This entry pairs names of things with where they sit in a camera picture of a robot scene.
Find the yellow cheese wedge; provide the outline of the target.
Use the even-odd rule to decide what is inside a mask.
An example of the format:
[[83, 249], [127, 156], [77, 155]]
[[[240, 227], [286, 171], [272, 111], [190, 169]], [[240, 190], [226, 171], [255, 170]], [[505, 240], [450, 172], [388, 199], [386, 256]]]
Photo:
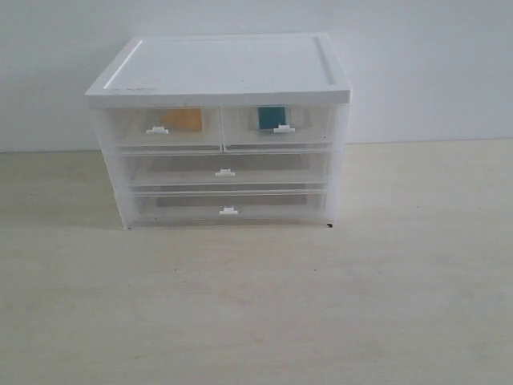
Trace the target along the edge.
[[160, 118], [165, 127], [200, 132], [203, 128], [202, 111], [200, 108], [171, 109]]

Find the white plastic drawer cabinet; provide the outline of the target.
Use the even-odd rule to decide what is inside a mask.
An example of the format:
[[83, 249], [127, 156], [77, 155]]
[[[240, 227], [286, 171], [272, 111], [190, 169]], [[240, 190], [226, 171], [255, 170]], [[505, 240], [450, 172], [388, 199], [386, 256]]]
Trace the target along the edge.
[[[173, 225], [235, 225], [244, 223], [314, 223], [333, 226], [339, 214], [341, 164], [345, 145], [351, 86], [329, 37], [322, 33], [249, 34], [132, 39], [86, 92], [94, 128], [127, 229]], [[273, 105], [330, 106], [332, 141], [324, 147], [263, 151], [194, 150], [126, 151], [114, 146], [107, 132], [106, 109], [217, 108]], [[129, 185], [122, 158], [130, 155], [192, 155], [243, 153], [329, 154], [328, 173], [321, 183], [174, 184], [135, 188]], [[135, 198], [149, 194], [232, 194], [313, 190], [324, 194], [317, 217], [290, 219], [217, 219], [142, 221]]]

